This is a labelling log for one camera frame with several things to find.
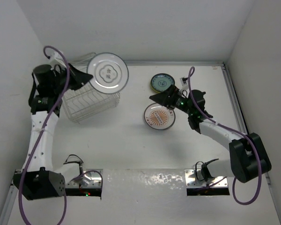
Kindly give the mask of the dark green plate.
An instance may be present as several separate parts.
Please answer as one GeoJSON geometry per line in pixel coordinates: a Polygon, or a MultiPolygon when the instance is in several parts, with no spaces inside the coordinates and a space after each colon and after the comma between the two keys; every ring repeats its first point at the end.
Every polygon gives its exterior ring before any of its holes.
{"type": "Polygon", "coordinates": [[[167,90],[171,85],[175,85],[175,80],[166,73],[156,74],[150,81],[150,87],[157,93],[167,90]]]}

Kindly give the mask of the white floral plate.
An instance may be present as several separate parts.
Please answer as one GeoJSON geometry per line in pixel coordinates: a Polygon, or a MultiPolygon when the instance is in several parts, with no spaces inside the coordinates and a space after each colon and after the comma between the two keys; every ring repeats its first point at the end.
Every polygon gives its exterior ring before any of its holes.
{"type": "Polygon", "coordinates": [[[154,130],[167,130],[171,128],[176,121],[176,114],[157,103],[147,106],[143,118],[145,123],[154,130]]]}

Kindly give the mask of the white plate green rim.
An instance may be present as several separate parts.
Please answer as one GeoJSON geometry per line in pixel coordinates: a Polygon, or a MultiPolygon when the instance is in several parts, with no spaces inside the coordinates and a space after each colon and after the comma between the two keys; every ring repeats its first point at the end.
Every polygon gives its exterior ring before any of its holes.
{"type": "Polygon", "coordinates": [[[125,88],[129,80],[126,63],[117,55],[109,52],[94,56],[86,69],[93,75],[90,84],[103,94],[115,94],[125,88]]]}

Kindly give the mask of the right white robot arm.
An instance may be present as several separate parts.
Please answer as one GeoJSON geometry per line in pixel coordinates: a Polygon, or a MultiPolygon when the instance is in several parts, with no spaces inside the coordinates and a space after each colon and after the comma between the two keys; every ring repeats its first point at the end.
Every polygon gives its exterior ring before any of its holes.
{"type": "Polygon", "coordinates": [[[175,85],[171,85],[167,90],[152,95],[149,99],[170,110],[179,109],[186,113],[192,130],[226,148],[229,152],[232,175],[241,183],[270,171],[272,164],[260,136],[256,133],[237,133],[212,122],[212,115],[205,110],[204,95],[205,92],[192,90],[184,97],[175,85]]]}

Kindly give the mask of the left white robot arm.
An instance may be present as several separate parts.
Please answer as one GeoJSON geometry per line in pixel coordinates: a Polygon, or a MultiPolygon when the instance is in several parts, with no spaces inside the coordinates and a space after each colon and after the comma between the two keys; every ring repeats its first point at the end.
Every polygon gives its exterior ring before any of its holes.
{"type": "Polygon", "coordinates": [[[81,159],[69,161],[54,169],[52,146],[55,127],[59,120],[63,90],[78,90],[88,84],[92,75],[72,65],[43,64],[32,71],[33,86],[29,97],[31,135],[28,154],[21,172],[16,172],[13,183],[27,200],[60,197],[66,185],[82,174],[81,159]]]}

